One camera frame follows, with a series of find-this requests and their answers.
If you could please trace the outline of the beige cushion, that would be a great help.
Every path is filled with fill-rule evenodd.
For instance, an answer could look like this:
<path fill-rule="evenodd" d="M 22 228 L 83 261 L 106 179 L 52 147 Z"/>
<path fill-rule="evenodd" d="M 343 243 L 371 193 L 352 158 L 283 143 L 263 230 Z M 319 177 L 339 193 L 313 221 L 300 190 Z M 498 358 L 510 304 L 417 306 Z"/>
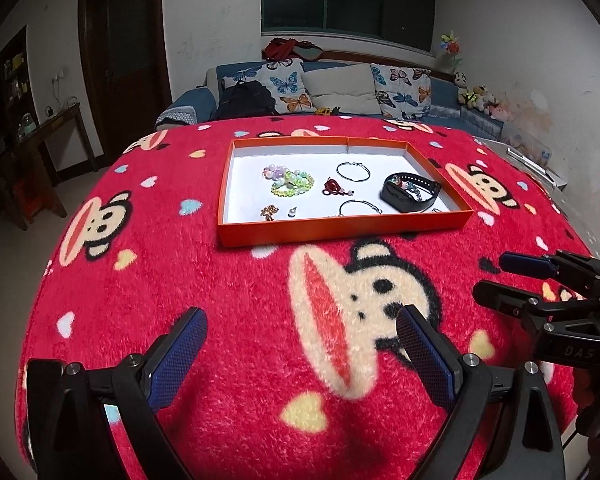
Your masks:
<path fill-rule="evenodd" d="M 302 81 L 316 108 L 338 108 L 345 115 L 380 115 L 370 64 L 310 70 Z"/>

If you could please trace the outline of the colourful toy flower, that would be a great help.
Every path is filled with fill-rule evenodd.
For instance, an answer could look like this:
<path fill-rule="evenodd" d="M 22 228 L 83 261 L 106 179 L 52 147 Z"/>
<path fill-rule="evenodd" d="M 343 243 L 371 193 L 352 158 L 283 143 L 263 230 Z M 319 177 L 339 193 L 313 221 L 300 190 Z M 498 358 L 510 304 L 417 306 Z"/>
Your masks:
<path fill-rule="evenodd" d="M 442 34 L 440 36 L 440 48 L 451 63 L 451 70 L 456 72 L 463 60 L 460 57 L 462 46 L 454 32 L 448 32 L 447 34 Z"/>

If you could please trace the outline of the black backpack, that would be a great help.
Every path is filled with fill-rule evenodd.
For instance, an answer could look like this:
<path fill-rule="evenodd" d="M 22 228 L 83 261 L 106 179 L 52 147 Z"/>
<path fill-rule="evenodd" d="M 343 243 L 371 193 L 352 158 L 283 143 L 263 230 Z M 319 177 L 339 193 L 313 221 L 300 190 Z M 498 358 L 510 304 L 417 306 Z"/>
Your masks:
<path fill-rule="evenodd" d="M 259 81 L 239 81 L 226 89 L 212 116 L 213 120 L 276 116 L 275 100 Z"/>

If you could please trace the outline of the left butterfly pillow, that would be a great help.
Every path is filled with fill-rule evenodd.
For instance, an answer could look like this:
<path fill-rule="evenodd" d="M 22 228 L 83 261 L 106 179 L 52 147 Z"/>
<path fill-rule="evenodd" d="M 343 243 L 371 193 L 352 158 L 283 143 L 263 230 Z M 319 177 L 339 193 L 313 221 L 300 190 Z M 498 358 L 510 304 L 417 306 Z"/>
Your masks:
<path fill-rule="evenodd" d="M 315 107 L 302 81 L 304 69 L 298 58 L 279 62 L 266 62 L 258 66 L 243 68 L 224 76 L 224 89 L 238 82 L 257 81 L 271 93 L 278 114 L 312 113 Z"/>

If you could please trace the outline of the orange white tray box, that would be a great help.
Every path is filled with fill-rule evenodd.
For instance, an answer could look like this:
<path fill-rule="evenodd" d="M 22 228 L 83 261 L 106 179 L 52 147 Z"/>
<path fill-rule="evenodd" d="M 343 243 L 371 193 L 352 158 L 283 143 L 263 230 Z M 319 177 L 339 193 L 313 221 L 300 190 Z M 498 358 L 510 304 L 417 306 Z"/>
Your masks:
<path fill-rule="evenodd" d="M 370 180 L 344 180 L 336 173 L 340 162 L 362 162 Z M 380 191 L 396 172 L 440 183 L 434 206 L 401 214 L 386 204 Z M 288 218 L 292 207 L 297 214 Z M 300 244 L 458 230 L 471 215 L 471 206 L 411 143 L 342 136 L 244 139 L 228 150 L 216 237 L 225 248 Z"/>

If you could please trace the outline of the black smart watch band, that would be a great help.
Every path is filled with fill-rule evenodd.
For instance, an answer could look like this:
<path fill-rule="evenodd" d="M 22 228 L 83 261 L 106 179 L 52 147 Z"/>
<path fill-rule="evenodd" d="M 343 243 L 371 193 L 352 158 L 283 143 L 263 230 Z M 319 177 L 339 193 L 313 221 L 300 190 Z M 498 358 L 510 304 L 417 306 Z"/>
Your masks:
<path fill-rule="evenodd" d="M 380 198 L 401 214 L 423 212 L 434 206 L 441 184 L 410 172 L 396 172 L 385 178 Z"/>

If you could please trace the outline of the red clothing on sofa back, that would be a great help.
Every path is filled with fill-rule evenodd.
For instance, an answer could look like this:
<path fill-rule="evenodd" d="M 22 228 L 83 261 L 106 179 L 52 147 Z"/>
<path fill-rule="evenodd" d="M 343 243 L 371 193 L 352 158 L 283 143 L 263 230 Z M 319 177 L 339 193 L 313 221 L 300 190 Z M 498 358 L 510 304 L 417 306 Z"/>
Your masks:
<path fill-rule="evenodd" d="M 263 58 L 267 61 L 278 62 L 290 58 L 300 58 L 302 61 L 316 61 L 323 55 L 323 49 L 311 41 L 294 38 L 273 38 L 262 50 Z"/>

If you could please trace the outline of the plush toys pile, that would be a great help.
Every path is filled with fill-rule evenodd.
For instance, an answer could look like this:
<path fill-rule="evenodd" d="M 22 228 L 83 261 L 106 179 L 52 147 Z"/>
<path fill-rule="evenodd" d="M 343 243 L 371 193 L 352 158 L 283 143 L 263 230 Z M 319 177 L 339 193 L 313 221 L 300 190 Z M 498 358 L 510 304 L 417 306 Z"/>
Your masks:
<path fill-rule="evenodd" d="M 488 88 L 485 86 L 469 88 L 466 76 L 461 72 L 455 72 L 453 78 L 460 106 L 468 110 L 476 110 L 500 122 L 508 122 L 513 118 L 512 112 Z"/>

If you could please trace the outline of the thin silver bangle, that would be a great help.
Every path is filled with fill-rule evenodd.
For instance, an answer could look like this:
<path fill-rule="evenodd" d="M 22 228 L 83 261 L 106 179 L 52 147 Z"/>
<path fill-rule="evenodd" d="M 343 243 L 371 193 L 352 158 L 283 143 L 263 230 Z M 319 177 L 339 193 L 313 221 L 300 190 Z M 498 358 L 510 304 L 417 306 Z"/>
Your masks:
<path fill-rule="evenodd" d="M 336 173 L 344 180 L 354 183 L 370 180 L 370 170 L 362 162 L 340 162 Z"/>

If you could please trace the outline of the butterfly pillow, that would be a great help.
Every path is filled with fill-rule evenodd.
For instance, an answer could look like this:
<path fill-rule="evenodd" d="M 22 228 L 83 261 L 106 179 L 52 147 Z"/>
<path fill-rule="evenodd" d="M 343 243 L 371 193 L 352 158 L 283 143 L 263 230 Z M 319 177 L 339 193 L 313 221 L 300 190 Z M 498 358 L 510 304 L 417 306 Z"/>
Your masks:
<path fill-rule="evenodd" d="M 419 119 L 431 106 L 430 71 L 426 68 L 370 64 L 381 115 L 389 119 Z"/>
<path fill-rule="evenodd" d="M 315 107 L 302 81 L 304 69 L 298 58 L 279 62 L 266 62 L 258 66 L 243 68 L 224 76 L 224 89 L 238 82 L 257 81 L 271 93 L 278 114 L 312 113 Z"/>

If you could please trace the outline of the red monkey pattern blanket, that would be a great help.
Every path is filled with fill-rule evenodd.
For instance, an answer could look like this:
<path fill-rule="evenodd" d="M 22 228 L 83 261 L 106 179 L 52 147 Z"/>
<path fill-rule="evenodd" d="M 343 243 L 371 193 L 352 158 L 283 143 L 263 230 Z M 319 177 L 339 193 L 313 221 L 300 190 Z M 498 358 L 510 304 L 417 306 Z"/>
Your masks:
<path fill-rule="evenodd" d="M 221 182 L 235 141 L 317 136 L 411 144 L 471 206 L 461 228 L 224 249 Z M 378 118 L 285 116 L 132 136 L 76 208 L 36 294 L 22 364 L 117 364 L 190 307 L 208 337 L 158 417 L 198 479 L 404 479 L 438 432 L 396 339 L 414 304 L 462 351 L 493 365 L 529 359 L 513 320 L 479 307 L 482 278 L 567 300 L 568 289 L 504 274 L 511 250 L 585 252 L 537 183 L 449 127 Z"/>

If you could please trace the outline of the dark wooden door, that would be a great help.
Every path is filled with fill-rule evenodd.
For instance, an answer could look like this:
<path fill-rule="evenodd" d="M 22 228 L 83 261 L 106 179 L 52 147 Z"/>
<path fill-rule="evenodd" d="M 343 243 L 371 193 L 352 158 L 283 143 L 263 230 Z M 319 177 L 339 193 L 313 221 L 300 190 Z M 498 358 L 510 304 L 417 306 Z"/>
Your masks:
<path fill-rule="evenodd" d="M 162 0 L 78 0 L 83 79 L 108 162 L 172 103 Z"/>

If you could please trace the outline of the blue sofa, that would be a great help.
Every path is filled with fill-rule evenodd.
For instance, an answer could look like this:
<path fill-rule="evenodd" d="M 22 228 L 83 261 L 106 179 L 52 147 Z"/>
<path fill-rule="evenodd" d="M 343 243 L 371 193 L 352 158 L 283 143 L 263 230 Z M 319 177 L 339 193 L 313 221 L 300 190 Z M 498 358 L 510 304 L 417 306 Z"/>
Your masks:
<path fill-rule="evenodd" d="M 156 119 L 157 129 L 171 126 L 190 126 L 211 120 L 230 88 L 224 82 L 233 76 L 254 76 L 257 70 L 267 66 L 267 62 L 243 62 L 217 65 L 210 68 L 202 86 L 187 90 Z M 501 140 L 504 122 L 491 118 L 476 110 L 468 110 L 457 102 L 457 88 L 451 81 L 440 77 L 431 77 L 431 104 L 429 113 L 420 118 L 428 125 L 445 126 L 464 130 L 478 138 Z"/>

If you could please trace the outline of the right butterfly pillow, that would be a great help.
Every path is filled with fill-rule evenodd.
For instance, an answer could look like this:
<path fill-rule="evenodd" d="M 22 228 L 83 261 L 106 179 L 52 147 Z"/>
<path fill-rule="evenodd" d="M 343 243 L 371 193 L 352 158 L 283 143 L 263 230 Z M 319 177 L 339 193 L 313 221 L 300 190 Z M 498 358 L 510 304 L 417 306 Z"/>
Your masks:
<path fill-rule="evenodd" d="M 431 106 L 430 71 L 426 68 L 370 64 L 381 115 L 389 119 L 419 119 Z"/>

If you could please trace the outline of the yellow toy on sofa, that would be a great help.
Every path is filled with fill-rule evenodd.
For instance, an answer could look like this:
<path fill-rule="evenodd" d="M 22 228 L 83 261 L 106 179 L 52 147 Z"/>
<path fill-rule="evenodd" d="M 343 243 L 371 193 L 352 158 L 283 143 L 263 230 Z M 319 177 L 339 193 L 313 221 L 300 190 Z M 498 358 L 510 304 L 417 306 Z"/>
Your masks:
<path fill-rule="evenodd" d="M 318 116 L 339 116 L 340 108 L 336 107 L 317 107 L 314 112 L 315 115 Z"/>

